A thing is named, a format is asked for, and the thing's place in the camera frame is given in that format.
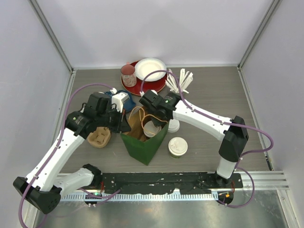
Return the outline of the green brown paper bag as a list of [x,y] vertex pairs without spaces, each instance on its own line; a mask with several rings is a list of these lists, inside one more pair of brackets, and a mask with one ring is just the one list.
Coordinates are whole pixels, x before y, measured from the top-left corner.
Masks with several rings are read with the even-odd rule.
[[121,139],[129,155],[137,161],[148,165],[155,156],[158,148],[162,144],[169,127],[168,121],[162,127],[162,130],[154,137],[148,138],[143,133],[144,125],[151,121],[152,114],[148,114],[145,107],[136,106],[128,117],[128,123],[131,131],[121,134]]

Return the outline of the green paper coffee cup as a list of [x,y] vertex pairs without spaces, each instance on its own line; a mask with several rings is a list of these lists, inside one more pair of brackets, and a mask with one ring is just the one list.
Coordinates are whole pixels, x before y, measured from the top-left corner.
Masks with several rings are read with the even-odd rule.
[[174,153],[170,153],[170,156],[174,159],[179,159],[183,156],[184,154],[174,154]]

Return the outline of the white cup lid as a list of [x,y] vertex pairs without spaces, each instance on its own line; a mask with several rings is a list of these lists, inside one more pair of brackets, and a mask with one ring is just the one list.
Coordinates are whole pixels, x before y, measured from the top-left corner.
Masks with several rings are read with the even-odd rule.
[[188,144],[183,138],[174,137],[169,141],[168,149],[170,153],[185,154],[188,150]]
[[148,121],[143,128],[143,133],[146,137],[152,138],[162,130],[161,126],[155,126],[152,121]]

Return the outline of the cardboard cup carrier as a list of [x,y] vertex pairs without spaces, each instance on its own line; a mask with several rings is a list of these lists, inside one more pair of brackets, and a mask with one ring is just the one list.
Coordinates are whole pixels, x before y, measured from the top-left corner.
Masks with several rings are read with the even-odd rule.
[[104,148],[111,138],[111,131],[106,127],[97,127],[97,129],[90,133],[87,137],[89,144],[96,148]]

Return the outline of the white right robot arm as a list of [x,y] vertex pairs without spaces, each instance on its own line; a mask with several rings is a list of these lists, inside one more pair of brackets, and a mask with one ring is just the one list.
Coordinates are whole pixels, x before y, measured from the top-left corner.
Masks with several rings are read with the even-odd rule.
[[161,120],[177,120],[195,126],[221,142],[220,161],[215,172],[214,181],[224,188],[232,181],[236,163],[249,140],[247,129],[240,127],[244,119],[222,117],[188,103],[180,95],[168,93],[162,97],[153,90],[141,92],[139,101],[151,114]]

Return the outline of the stack of white lids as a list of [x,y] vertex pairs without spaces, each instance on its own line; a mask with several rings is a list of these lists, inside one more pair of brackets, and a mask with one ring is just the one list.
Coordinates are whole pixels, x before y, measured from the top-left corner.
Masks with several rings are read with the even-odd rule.
[[175,133],[179,130],[179,128],[180,128],[180,122],[178,120],[171,119],[169,121],[168,132]]

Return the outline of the blue shell-shaped dish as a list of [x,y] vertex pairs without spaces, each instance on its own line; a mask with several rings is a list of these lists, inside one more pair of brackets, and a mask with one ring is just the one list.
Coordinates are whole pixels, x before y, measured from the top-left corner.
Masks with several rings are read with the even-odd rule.
[[[129,95],[128,101],[126,101],[123,106],[123,109],[125,110],[125,112],[128,113],[128,112],[132,111],[132,109],[136,106],[136,103],[133,101],[131,93],[129,93],[126,90],[118,90],[118,92],[122,92],[122,91],[126,92]],[[105,94],[110,96],[110,98],[112,98],[112,94],[110,91],[105,92]]]

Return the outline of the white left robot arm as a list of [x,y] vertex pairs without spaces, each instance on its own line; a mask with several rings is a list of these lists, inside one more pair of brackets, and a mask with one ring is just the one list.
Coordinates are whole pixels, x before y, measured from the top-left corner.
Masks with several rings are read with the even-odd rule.
[[18,193],[43,214],[49,214],[67,194],[81,187],[97,189],[102,182],[102,172],[91,164],[61,179],[57,175],[73,152],[98,127],[108,128],[112,133],[131,130],[123,106],[128,100],[125,92],[112,96],[92,93],[79,111],[66,117],[64,129],[36,168],[26,177],[14,180]]

